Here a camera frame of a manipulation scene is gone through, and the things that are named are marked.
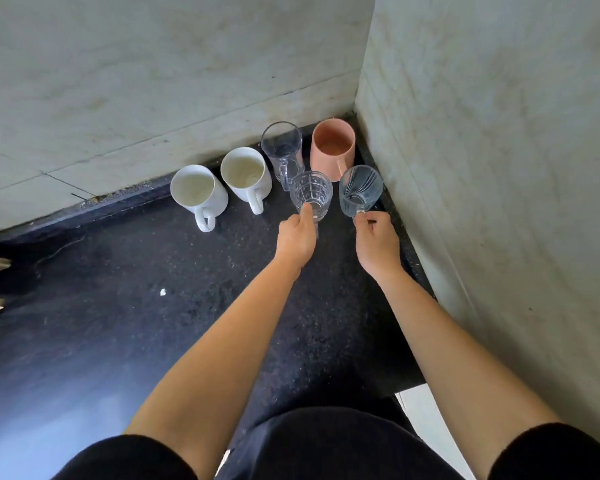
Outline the person's right hand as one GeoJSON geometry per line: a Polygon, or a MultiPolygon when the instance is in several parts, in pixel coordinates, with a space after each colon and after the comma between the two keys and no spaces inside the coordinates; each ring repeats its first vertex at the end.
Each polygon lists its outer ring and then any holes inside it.
{"type": "Polygon", "coordinates": [[[365,212],[371,225],[370,236],[356,236],[360,265],[381,287],[403,273],[400,241],[389,213],[365,212]]]}

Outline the person's left hand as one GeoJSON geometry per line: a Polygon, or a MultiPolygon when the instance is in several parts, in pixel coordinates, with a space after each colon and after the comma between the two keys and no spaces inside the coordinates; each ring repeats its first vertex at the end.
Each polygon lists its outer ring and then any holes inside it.
{"type": "Polygon", "coordinates": [[[312,257],[317,243],[317,233],[299,231],[299,213],[280,222],[274,261],[298,275],[312,257]]]}

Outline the clear ribbed glass tumbler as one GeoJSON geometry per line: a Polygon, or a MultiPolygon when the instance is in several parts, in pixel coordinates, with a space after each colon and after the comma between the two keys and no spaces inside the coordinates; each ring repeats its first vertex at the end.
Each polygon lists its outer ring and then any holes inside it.
{"type": "Polygon", "coordinates": [[[320,171],[304,171],[292,179],[289,195],[298,212],[303,204],[311,204],[313,222],[317,225],[328,212],[333,197],[333,183],[320,171]]]}

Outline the clear swirl glass mug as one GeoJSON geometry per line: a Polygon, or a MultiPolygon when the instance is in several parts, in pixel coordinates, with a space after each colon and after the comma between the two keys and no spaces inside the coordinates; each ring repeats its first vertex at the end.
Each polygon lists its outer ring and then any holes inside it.
{"type": "Polygon", "coordinates": [[[355,165],[344,173],[339,182],[339,201],[344,215],[355,217],[368,212],[380,199],[384,181],[379,172],[367,165],[355,165]]]}

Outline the person's left forearm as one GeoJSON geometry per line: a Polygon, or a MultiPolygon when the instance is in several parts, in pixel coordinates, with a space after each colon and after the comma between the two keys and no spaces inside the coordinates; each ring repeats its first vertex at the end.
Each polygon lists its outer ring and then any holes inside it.
{"type": "Polygon", "coordinates": [[[301,255],[277,254],[168,370],[124,434],[164,444],[199,480],[212,480],[307,261],[301,255]]]}

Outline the person's right forearm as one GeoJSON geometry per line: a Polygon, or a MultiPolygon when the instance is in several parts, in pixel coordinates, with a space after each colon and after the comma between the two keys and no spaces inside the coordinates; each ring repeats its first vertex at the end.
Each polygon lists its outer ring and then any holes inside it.
{"type": "Polygon", "coordinates": [[[474,476],[487,480],[514,439],[560,423],[546,403],[472,338],[400,266],[373,274],[474,476]]]}

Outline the tall clear glass mug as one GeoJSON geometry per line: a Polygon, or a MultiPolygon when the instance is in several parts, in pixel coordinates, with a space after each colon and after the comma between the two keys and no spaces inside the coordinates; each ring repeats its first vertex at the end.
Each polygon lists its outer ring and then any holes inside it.
{"type": "Polygon", "coordinates": [[[293,179],[304,172],[300,129],[289,121],[277,121],[264,130],[260,145],[282,189],[289,192],[293,179]]]}

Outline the white ceramic mug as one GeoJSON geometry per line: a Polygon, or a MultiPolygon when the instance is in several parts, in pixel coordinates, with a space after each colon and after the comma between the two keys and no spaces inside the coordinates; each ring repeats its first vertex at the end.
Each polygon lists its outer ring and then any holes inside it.
{"type": "Polygon", "coordinates": [[[255,215],[264,212],[264,199],[272,190],[272,177],[259,151],[251,147],[231,150],[221,163],[221,176],[255,215]]]}
{"type": "Polygon", "coordinates": [[[202,165],[179,169],[171,180],[170,193],[177,204],[194,214],[198,228],[205,233],[215,229],[216,218],[229,202],[224,185],[202,165]]]}

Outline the pink plastic cup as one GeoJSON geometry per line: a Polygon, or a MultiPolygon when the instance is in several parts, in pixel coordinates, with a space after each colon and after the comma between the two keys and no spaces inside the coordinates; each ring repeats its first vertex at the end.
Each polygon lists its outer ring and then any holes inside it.
{"type": "Polygon", "coordinates": [[[331,182],[339,182],[354,165],[356,136],[348,122],[330,118],[313,130],[310,167],[323,173],[331,182]]]}

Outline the person's black shirt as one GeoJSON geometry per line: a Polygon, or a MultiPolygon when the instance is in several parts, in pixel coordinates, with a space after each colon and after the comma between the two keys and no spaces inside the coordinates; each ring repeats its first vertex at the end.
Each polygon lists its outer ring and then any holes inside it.
{"type": "MultiPolygon", "coordinates": [[[[78,453],[52,480],[198,480],[173,450],[139,435],[78,453]]],[[[302,408],[249,432],[215,480],[463,480],[419,437],[350,408],[302,408]]],[[[532,428],[497,457],[488,480],[600,480],[600,443],[560,423],[532,428]]]]}

